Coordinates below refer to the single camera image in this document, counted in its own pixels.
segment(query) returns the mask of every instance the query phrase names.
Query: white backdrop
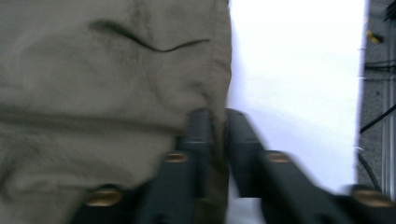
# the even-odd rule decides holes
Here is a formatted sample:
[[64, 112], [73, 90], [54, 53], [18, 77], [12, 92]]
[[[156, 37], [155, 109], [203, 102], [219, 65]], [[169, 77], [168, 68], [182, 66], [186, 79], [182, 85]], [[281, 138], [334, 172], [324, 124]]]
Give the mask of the white backdrop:
[[[232, 0], [228, 107], [270, 149], [294, 155], [320, 187], [355, 183], [366, 0]], [[262, 223], [257, 201], [235, 198], [229, 224]]]

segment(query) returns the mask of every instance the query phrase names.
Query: black cable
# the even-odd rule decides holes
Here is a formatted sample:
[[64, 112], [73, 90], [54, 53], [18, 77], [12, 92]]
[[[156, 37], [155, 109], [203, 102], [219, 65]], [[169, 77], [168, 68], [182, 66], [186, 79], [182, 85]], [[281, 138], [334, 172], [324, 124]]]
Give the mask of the black cable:
[[383, 61], [383, 62], [368, 62], [368, 63], [365, 63], [365, 64], [393, 63], [393, 62], [396, 62], [396, 59], [394, 59], [394, 60], [389, 60], [389, 61]]
[[387, 72], [394, 74], [396, 70], [389, 70], [388, 68], [376, 68], [376, 67], [364, 67], [364, 70], [377, 71], [377, 72]]
[[369, 163], [367, 163], [367, 161], [363, 158], [363, 156], [360, 153], [358, 153], [358, 159], [361, 165], [363, 166], [363, 168], [366, 170], [367, 174], [370, 176], [370, 179], [373, 182], [375, 189], [378, 191], [382, 191], [381, 187], [378, 184], [378, 181], [375, 178], [373, 170], [370, 168]]
[[364, 133], [365, 131], [367, 131], [368, 129], [370, 129], [371, 127], [373, 127], [375, 124], [377, 124], [379, 121], [381, 121], [382, 119], [384, 119], [387, 115], [389, 115], [391, 112], [393, 112], [396, 109], [396, 105], [394, 105], [393, 107], [391, 107], [390, 109], [388, 109], [385, 113], [383, 113], [381, 116], [379, 116], [378, 118], [374, 119], [373, 121], [371, 121], [370, 123], [366, 124], [364, 127], [361, 128], [361, 133]]
[[366, 71], [376, 71], [376, 72], [378, 72], [378, 73], [386, 73], [386, 74], [388, 74], [388, 75], [394, 75], [394, 74], [396, 74], [396, 70], [385, 70], [385, 69], [377, 69], [377, 68], [366, 68], [366, 69], [364, 69], [364, 70], [366, 70]]
[[396, 68], [396, 65], [391, 65], [391, 66], [387, 66], [387, 65], [385, 65], [385, 66], [364, 65], [364, 68], [382, 68], [382, 69], [384, 69], [384, 68]]
[[388, 19], [395, 19], [395, 15], [396, 15], [396, 1], [393, 1], [386, 10], [386, 17], [384, 19], [384, 21], [388, 20]]

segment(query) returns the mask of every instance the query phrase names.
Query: white paper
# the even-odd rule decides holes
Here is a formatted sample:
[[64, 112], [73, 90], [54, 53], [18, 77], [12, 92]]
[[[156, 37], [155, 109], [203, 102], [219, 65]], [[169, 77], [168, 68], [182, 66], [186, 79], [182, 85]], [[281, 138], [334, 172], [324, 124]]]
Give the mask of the white paper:
[[[291, 153], [314, 184], [333, 193], [356, 182], [366, 6], [366, 0], [230, 4], [228, 107], [247, 115], [268, 148]], [[233, 193], [228, 223], [261, 223], [257, 209], [238, 214], [257, 202]]]

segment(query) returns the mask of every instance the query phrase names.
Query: wrinkled cloth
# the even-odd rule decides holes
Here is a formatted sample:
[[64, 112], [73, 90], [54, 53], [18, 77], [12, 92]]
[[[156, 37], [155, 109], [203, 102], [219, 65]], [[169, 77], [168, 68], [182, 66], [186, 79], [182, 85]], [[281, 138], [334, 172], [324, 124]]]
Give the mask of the wrinkled cloth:
[[0, 2], [0, 223], [64, 224], [87, 189], [155, 176], [189, 113], [215, 130], [197, 223], [223, 223], [228, 0]]

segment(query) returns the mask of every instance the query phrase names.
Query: gray floor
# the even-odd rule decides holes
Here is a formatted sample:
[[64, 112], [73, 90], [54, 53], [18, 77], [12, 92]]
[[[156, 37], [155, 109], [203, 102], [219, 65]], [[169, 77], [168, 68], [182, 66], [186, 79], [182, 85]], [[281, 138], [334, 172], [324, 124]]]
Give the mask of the gray floor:
[[[386, 39], [388, 24], [383, 22], [383, 8], [393, 0], [371, 0], [369, 7], [368, 29], [374, 34], [384, 36], [384, 43], [376, 44], [367, 40], [364, 61], [381, 62], [388, 59], [388, 42]], [[363, 93], [361, 102], [361, 127], [383, 113], [384, 88], [382, 78], [389, 78], [385, 72], [364, 71]], [[382, 122], [361, 135], [360, 147], [362, 155], [368, 161], [381, 185], [381, 158], [382, 158]], [[358, 165], [359, 183], [372, 186], [372, 182], [361, 166]]]

